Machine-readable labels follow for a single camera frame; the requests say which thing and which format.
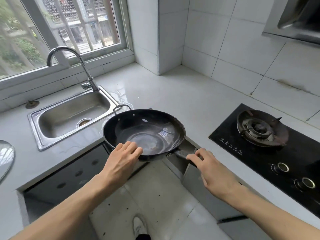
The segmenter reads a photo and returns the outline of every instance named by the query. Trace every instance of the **faucet spout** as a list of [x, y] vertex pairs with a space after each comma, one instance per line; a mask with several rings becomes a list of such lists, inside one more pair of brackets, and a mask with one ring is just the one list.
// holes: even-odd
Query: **faucet spout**
[[83, 89], [88, 89], [88, 88], [92, 88], [93, 91], [99, 91], [99, 87], [97, 86], [97, 84], [95, 83], [94, 81], [94, 78], [90, 75], [90, 72], [89, 70], [86, 68], [85, 66], [85, 62], [84, 60], [82, 59], [81, 55], [73, 48], [70, 48], [70, 47], [67, 47], [67, 46], [58, 46], [56, 48], [53, 48], [52, 50], [50, 50], [49, 54], [48, 54], [48, 57], [47, 57], [47, 66], [50, 67], [52, 64], [51, 64], [51, 61], [52, 61], [52, 56], [54, 56], [54, 54], [58, 51], [69, 51], [73, 54], [75, 54], [79, 60], [80, 60], [80, 63], [84, 69], [84, 72], [87, 74], [88, 76], [88, 81], [87, 82], [84, 82], [84, 83], [80, 83], [82, 88]]

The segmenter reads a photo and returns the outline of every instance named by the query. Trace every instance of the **person's right arm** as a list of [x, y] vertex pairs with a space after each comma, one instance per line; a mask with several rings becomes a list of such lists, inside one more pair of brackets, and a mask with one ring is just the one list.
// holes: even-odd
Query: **person's right arm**
[[319, 240], [320, 230], [252, 193], [206, 149], [187, 156], [201, 171], [205, 187], [253, 220], [273, 240]]

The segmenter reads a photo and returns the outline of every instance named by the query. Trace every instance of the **black pants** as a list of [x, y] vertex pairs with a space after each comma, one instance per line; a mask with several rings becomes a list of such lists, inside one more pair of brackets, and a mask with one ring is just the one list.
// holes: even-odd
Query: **black pants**
[[150, 235], [147, 234], [140, 234], [137, 236], [136, 240], [151, 240]]

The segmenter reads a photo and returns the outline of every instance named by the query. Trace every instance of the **sink basin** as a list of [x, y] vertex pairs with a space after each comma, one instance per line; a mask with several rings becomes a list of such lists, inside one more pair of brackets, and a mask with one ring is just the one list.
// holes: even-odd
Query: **sink basin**
[[90, 89], [28, 115], [40, 151], [113, 113], [119, 104], [99, 88], [98, 92]]

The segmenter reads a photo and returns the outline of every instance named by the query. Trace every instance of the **white shoe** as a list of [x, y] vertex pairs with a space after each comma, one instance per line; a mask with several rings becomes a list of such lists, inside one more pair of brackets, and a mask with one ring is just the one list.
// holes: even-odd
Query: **white shoe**
[[133, 218], [133, 232], [135, 238], [140, 234], [148, 234], [146, 221], [141, 215], [136, 215]]

